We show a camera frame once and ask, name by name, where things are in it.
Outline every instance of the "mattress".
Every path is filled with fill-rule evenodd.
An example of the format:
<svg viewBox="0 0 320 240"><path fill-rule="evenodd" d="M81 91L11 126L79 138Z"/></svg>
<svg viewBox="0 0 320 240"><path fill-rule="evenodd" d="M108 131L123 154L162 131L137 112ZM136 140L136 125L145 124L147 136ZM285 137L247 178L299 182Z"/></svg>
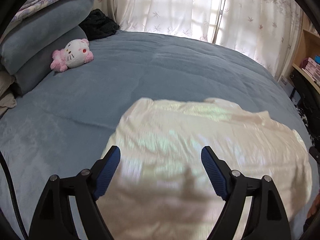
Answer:
<svg viewBox="0 0 320 240"><path fill-rule="evenodd" d="M8 162L22 220L29 230L37 201L52 174L74 176L98 160L122 114L139 98L203 101L222 98L295 129L308 132L287 94L268 71L221 46L187 38L118 31L90 42L94 60L47 75L16 108L0 119L0 150ZM302 227L319 184L309 157L313 187L309 203L290 221L293 239ZM21 236L0 170L0 207ZM77 212L75 224L85 239Z"/></svg>

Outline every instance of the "plush toy face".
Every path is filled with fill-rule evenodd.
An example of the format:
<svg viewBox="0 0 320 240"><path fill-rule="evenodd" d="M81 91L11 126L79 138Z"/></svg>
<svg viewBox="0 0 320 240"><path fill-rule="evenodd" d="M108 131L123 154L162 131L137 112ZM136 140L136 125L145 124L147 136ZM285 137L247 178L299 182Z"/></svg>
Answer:
<svg viewBox="0 0 320 240"><path fill-rule="evenodd" d="M66 45L64 55L68 68L81 66L86 62L86 57L90 52L88 43L87 40L83 39L70 41Z"/></svg>

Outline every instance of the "pink and white stuffed animal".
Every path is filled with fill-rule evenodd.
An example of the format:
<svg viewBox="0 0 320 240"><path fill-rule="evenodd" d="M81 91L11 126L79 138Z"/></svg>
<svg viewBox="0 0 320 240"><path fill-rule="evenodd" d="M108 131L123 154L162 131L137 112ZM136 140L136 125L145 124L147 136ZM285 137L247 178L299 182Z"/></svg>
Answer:
<svg viewBox="0 0 320 240"><path fill-rule="evenodd" d="M56 72L64 72L68 68L79 67L93 61L87 39L70 41L64 49L52 53L53 62L50 68Z"/></svg>

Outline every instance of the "blue gripper pad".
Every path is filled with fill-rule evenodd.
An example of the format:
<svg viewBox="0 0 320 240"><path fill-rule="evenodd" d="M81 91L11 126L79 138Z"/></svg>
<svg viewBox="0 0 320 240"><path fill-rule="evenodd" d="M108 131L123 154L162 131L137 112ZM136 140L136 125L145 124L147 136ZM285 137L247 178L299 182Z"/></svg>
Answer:
<svg viewBox="0 0 320 240"><path fill-rule="evenodd" d="M205 171L208 174L214 191L218 196L226 201L228 197L226 178L223 176L217 164L214 162L210 153L205 147L201 151L201 161Z"/></svg>
<svg viewBox="0 0 320 240"><path fill-rule="evenodd" d="M95 200L97 200L99 197L103 196L106 193L119 162L120 149L119 147L116 147L113 153L111 153L103 169L101 170L99 176L97 177L96 190L93 193Z"/></svg>

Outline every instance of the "black cable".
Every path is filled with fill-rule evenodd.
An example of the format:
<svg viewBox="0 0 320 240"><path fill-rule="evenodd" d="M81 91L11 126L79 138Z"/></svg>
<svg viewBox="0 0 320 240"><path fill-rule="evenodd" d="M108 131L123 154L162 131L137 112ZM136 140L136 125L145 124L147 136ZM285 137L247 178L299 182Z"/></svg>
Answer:
<svg viewBox="0 0 320 240"><path fill-rule="evenodd" d="M16 215L16 218L17 218L17 222L18 222L19 228L21 230L23 238L25 240L28 240L29 237L28 237L27 231L24 228L24 225L23 225L23 222L22 222L22 218L21 218L21 215L20 215L16 194L14 192L14 187L13 187L13 182L12 182L12 178L11 178L11 175L10 175L10 171L9 171L8 165L7 165L7 163L6 163L5 159L4 159L1 151L0 151L0 164L2 166L2 169L4 171L5 177L6 177L7 182L8 182L8 187L9 187L10 197L11 197L11 201L12 201L12 206L13 206L13 210L14 210L14 213Z"/></svg>

